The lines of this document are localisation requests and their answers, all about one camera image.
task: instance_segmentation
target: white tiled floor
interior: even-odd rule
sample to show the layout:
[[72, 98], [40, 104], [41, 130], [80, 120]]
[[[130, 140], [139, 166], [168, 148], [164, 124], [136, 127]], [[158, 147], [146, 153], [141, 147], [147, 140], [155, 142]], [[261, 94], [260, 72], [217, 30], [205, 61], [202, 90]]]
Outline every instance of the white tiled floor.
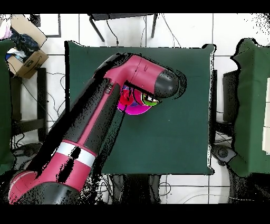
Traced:
[[[214, 68], [218, 70], [217, 111], [223, 112], [222, 76], [224, 73], [237, 69], [237, 65], [229, 58], [236, 50], [241, 38], [255, 38], [261, 45], [270, 43], [269, 23], [257, 14], [165, 14], [166, 21], [175, 37], [183, 48], [201, 48], [204, 44], [216, 44], [217, 50], [214, 58]], [[50, 21], [55, 29], [57, 20]], [[153, 16], [147, 17], [147, 47], [173, 46], [172, 36], [162, 18], [158, 16], [155, 37], [151, 38]], [[119, 39], [119, 46], [140, 46], [142, 31], [144, 29], [143, 17], [122, 18], [108, 21], [112, 30]], [[102, 42], [94, 31], [86, 14], [61, 14], [61, 38], [48, 38], [42, 50], [48, 54], [49, 59], [42, 67], [50, 73], [65, 73], [64, 41], [72, 40], [85, 46], [115, 46], [116, 39], [110, 32], [105, 21], [95, 22], [103, 35]], [[142, 46], [145, 46], [145, 32]], [[64, 90], [60, 86], [62, 74], [47, 74], [48, 92], [55, 99], [55, 108], [58, 109], [64, 100]], [[29, 91], [36, 97], [36, 75], [30, 80], [24, 80]], [[36, 102], [23, 87], [22, 113], [24, 119], [36, 118]], [[53, 109], [53, 100], [48, 96], [49, 114], [53, 120], [57, 114]], [[22, 143], [37, 141], [35, 131], [26, 133]], [[212, 158], [211, 166], [215, 174], [208, 177], [204, 175], [169, 175], [167, 182], [171, 191], [167, 196], [161, 196], [162, 203], [226, 203], [229, 195], [228, 171], [217, 164]], [[160, 194], [164, 194], [165, 187], [160, 187]]]

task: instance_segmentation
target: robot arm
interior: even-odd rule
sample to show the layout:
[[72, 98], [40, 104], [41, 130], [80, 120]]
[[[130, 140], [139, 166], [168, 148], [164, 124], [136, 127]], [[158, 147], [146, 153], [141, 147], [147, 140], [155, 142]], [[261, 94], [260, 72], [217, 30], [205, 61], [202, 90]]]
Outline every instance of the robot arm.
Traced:
[[127, 83], [152, 98], [167, 98], [178, 90], [173, 73], [145, 58], [129, 53], [108, 58], [70, 111], [68, 130], [59, 136], [62, 141], [42, 173], [21, 171], [12, 178], [10, 204], [76, 203]]

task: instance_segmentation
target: green object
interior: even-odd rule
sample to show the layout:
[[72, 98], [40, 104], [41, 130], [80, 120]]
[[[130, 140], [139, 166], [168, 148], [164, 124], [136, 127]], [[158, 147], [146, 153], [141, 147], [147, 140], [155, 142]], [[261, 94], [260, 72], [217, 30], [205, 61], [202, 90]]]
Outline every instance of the green object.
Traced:
[[9, 81], [9, 71], [7, 61], [5, 60], [6, 52], [15, 46], [10, 39], [0, 40], [0, 175], [10, 170], [14, 156], [10, 151], [11, 139], [11, 87]]
[[[69, 42], [70, 103], [83, 90], [95, 69], [117, 52], [142, 54], [187, 78], [186, 92], [166, 99], [136, 116], [125, 115], [102, 173], [212, 174], [207, 166], [210, 55], [204, 49], [90, 48]], [[113, 124], [122, 113], [117, 110]]]
[[234, 56], [239, 63], [234, 149], [239, 154], [229, 165], [239, 176], [270, 173], [270, 155], [262, 150], [267, 78], [270, 77], [270, 48], [243, 39]]

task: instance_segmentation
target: table leg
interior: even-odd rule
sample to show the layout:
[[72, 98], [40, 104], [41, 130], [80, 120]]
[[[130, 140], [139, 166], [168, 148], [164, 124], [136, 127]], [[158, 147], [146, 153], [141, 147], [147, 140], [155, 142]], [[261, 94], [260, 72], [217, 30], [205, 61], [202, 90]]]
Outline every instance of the table leg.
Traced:
[[154, 14], [154, 19], [153, 19], [153, 26], [152, 26], [152, 35], [151, 35], [152, 38], [154, 38], [154, 35], [155, 35], [157, 17], [158, 17], [158, 14], [155, 13]]
[[94, 24], [93, 19], [89, 18], [90, 23], [92, 24], [93, 28], [95, 29], [96, 33], [99, 35], [100, 39], [102, 40], [102, 42], [105, 42], [103, 36], [101, 35], [101, 33], [99, 32], [97, 26]]

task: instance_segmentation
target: cloth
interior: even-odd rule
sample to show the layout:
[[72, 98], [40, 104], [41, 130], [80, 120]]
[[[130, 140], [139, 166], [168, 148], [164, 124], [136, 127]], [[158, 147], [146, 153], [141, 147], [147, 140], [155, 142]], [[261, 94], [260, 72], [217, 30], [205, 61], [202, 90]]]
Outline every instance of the cloth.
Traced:
[[23, 51], [25, 53], [26, 57], [23, 58], [23, 61], [25, 62], [34, 51], [38, 51], [40, 49], [38, 43], [36, 43], [33, 38], [27, 34], [19, 34], [13, 28], [11, 28], [11, 30], [11, 40], [15, 42], [18, 51]]
[[0, 26], [0, 40], [11, 37], [12, 33], [10, 28], [11, 28], [11, 21], [3, 20]]
[[11, 48], [7, 53], [8, 54], [18, 55], [21, 58], [25, 58], [26, 57], [26, 55], [25, 55], [25, 53], [23, 51], [18, 51], [16, 48]]
[[12, 56], [12, 54], [6, 54], [6, 60], [9, 59]]

